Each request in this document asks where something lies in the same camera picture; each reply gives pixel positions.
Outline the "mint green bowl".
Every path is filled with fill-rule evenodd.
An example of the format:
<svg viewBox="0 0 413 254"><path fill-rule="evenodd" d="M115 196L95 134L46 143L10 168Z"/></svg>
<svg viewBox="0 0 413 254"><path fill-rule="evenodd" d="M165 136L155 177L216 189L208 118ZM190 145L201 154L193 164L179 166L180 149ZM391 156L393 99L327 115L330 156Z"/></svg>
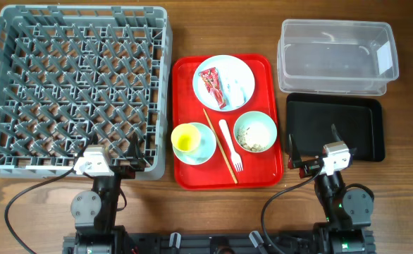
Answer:
<svg viewBox="0 0 413 254"><path fill-rule="evenodd" d="M252 123L262 123L268 128L269 133L271 134L271 144L269 145L269 148L270 148L275 143L275 141L277 139L277 135L278 135L277 126L276 126L274 120L270 116L268 116L267 114L265 114L263 112L260 112L260 111L246 112L236 120L236 122L233 126L233 136L234 136L235 140L237 141L236 135L238 133L238 129L240 127L247 126L247 125L252 124Z"/></svg>

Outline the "yellow plastic cup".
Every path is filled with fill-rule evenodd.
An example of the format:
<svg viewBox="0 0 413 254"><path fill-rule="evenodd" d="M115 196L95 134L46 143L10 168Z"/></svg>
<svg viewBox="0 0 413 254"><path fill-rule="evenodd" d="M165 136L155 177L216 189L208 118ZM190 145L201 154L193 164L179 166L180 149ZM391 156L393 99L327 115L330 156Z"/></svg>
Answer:
<svg viewBox="0 0 413 254"><path fill-rule="evenodd" d="M180 152L193 152L200 145L201 134L192 123L183 123L173 129L171 142L174 148Z"/></svg>

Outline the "white plastic fork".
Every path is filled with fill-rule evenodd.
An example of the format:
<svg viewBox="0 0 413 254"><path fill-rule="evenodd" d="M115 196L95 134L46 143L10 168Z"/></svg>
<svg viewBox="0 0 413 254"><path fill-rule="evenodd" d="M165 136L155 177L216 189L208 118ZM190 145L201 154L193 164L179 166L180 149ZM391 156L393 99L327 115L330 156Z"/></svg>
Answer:
<svg viewBox="0 0 413 254"><path fill-rule="evenodd" d="M231 138L230 130L228 128L228 124L225 119L221 119L219 122L219 127L221 129L221 132L223 134L223 137L225 138L225 141L227 143L227 146L230 150L230 158L233 163L233 166L235 167L236 172L241 172L243 171L243 165L242 165L242 160L240 155L235 151L233 141Z"/></svg>

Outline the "rice and food scraps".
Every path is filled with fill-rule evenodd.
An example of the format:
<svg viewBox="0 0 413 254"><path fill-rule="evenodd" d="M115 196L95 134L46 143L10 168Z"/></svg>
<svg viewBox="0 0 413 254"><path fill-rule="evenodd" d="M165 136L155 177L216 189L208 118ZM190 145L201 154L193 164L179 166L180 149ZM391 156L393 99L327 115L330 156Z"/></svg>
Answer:
<svg viewBox="0 0 413 254"><path fill-rule="evenodd" d="M240 146L250 152L262 152L271 144L271 134L262 123L240 127L236 138Z"/></svg>

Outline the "wooden chopstick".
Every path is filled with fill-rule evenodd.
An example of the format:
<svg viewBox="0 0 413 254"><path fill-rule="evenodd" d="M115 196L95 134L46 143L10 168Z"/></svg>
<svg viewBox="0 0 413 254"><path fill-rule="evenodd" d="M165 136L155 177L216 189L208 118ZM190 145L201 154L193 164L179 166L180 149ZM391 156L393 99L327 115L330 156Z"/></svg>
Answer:
<svg viewBox="0 0 413 254"><path fill-rule="evenodd" d="M234 182L234 184L238 184L238 180L237 180L237 178L236 178L236 176L235 176L234 171L232 170L232 167L231 167L231 165L230 165L230 163L229 163L229 161L228 161L228 158L227 158L227 156L226 156L226 154L225 154L225 151L224 151L224 149L223 149L223 146L222 146L222 144L221 144L221 141L219 140L218 135L216 134L216 131L215 131L215 129L214 129L214 126L213 126L213 124L212 124L212 122L211 122L211 120L210 120L210 118L209 118L209 115L207 114L207 111L206 111L205 108L203 108L202 111L204 112L204 115L205 115L206 120L207 120L207 122L208 122L208 124L209 124L209 127L210 127L210 129L212 130L212 132L213 132L213 134L214 134L214 137L215 137L215 139L216 139L216 143L217 143L217 145L218 145L218 147L219 147L219 150L221 151L223 160L224 160L224 162L226 163L226 166L227 166L227 168L228 168L228 171L229 171L229 173L230 173L230 175L231 175L231 177L232 177L232 179L233 179L233 182Z"/></svg>

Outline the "small light blue bowl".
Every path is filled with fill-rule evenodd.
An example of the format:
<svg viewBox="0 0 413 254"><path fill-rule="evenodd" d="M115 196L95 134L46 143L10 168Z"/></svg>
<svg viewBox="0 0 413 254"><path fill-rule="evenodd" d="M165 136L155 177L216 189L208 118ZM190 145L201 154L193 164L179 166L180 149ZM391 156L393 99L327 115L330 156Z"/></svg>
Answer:
<svg viewBox="0 0 413 254"><path fill-rule="evenodd" d="M173 146L176 157L185 164L199 165L208 161L216 150L216 139L212 130L203 123L192 122L201 134L199 147L193 152L180 152Z"/></svg>

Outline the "white plastic wrapper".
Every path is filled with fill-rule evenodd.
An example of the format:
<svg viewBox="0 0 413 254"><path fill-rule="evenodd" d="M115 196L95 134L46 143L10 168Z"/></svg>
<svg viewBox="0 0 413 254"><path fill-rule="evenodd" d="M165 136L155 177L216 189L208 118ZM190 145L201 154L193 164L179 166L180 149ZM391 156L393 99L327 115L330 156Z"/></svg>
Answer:
<svg viewBox="0 0 413 254"><path fill-rule="evenodd" d="M239 108L245 103L245 94L242 90L240 75L232 69L225 69L225 81L228 100L233 108Z"/></svg>

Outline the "large light blue plate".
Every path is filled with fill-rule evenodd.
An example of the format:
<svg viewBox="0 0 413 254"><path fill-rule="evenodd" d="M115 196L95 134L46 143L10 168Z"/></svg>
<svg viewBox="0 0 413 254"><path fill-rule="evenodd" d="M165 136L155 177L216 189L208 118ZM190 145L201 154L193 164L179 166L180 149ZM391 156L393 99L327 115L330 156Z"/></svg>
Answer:
<svg viewBox="0 0 413 254"><path fill-rule="evenodd" d="M199 76L199 73L201 71L212 67L216 67L218 70L219 78L221 81L221 89L226 99L226 106L222 109L219 109L216 100L207 92L204 81ZM201 62L201 64L195 70L192 78L192 88L194 90L194 94L196 95L197 99L209 109L213 109L215 111L234 111L240 108L231 107L231 104L228 100L225 81L226 68L232 69L235 72L238 72L240 75L242 90L245 94L245 103L242 106L249 102L252 95L254 94L256 85L255 77L250 67L243 60L230 55L211 56Z"/></svg>

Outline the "red snack wrapper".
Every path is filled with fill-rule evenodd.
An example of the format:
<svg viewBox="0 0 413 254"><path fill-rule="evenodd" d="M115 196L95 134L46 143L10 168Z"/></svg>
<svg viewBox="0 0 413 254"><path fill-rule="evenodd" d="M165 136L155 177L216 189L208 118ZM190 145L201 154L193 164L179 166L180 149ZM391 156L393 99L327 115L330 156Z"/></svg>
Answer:
<svg viewBox="0 0 413 254"><path fill-rule="evenodd" d="M199 73L204 81L207 92L216 100L219 109L226 106L226 99L221 89L221 81L216 67L208 68Z"/></svg>

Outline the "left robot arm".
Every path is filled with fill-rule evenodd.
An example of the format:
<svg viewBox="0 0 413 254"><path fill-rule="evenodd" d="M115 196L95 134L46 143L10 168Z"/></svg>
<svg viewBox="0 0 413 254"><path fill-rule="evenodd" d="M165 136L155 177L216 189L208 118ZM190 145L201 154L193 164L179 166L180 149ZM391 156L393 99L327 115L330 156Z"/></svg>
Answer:
<svg viewBox="0 0 413 254"><path fill-rule="evenodd" d="M140 142L133 134L126 151L127 165L112 165L110 154L104 145L97 144L96 137L78 153L74 170L76 174L93 180L92 189L77 194L70 206L75 219L74 237L65 237L63 253L138 253L124 226L116 226L118 199L123 179L134 179L144 171L146 162L140 152Z"/></svg>

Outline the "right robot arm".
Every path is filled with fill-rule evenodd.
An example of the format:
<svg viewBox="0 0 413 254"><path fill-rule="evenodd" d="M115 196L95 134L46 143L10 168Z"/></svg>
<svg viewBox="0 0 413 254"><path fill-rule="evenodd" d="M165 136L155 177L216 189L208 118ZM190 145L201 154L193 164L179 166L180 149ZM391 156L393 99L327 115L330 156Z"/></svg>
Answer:
<svg viewBox="0 0 413 254"><path fill-rule="evenodd" d="M292 134L289 135L289 169L298 169L300 178L312 177L314 191L323 208L326 222L316 223L311 233L293 233L298 253L375 253L371 226L374 193L359 184L345 184L341 171L352 165L355 149L341 139L331 126L334 143L324 145L323 153L302 160Z"/></svg>

